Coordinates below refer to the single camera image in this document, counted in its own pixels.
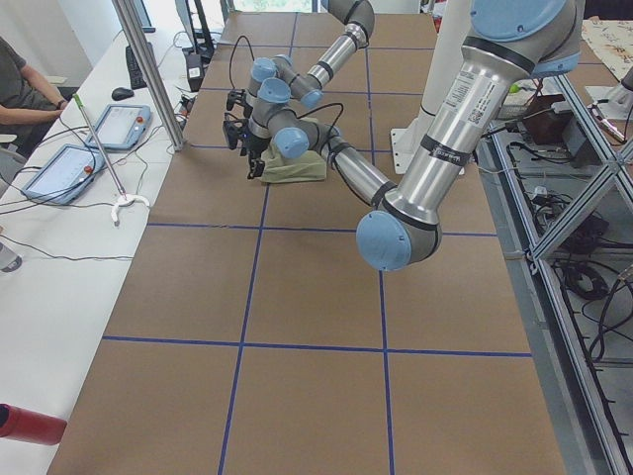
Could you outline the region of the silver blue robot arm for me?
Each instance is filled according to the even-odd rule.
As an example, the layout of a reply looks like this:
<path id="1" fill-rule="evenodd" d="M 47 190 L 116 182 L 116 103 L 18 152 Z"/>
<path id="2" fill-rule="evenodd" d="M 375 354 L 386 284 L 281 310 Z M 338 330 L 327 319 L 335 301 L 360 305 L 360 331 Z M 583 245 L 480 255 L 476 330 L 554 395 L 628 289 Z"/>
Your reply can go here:
<path id="1" fill-rule="evenodd" d="M 321 6 L 344 26 L 343 33 L 305 73 L 297 70 L 293 60 L 284 54 L 256 57 L 250 68 L 248 86 L 233 88 L 227 94 L 226 109 L 243 108 L 249 117 L 263 81 L 279 79 L 288 89 L 288 96 L 312 109 L 323 96 L 324 87 L 334 78 L 345 62 L 359 49 L 369 45 L 375 27 L 375 12 L 370 2 L 323 1 Z"/>
<path id="2" fill-rule="evenodd" d="M 288 159 L 318 153 L 370 207 L 356 230 L 362 257 L 376 269 L 399 270 L 430 257 L 440 246 L 439 206 L 510 87 L 577 66 L 585 5 L 472 2 L 470 28 L 461 44 L 462 65 L 451 76 L 437 114 L 397 183 L 369 163 L 336 127 L 301 119 L 290 106 L 297 100 L 314 107 L 323 87 L 373 34 L 375 13 L 369 2 L 328 1 L 325 9 L 343 24 L 342 35 L 306 74 L 297 72 L 285 55 L 255 59 L 248 86 L 227 96 L 227 105 L 241 106 L 243 115 L 225 119 L 226 142 L 247 157 L 254 178 L 262 174 L 262 155 L 270 146 Z"/>

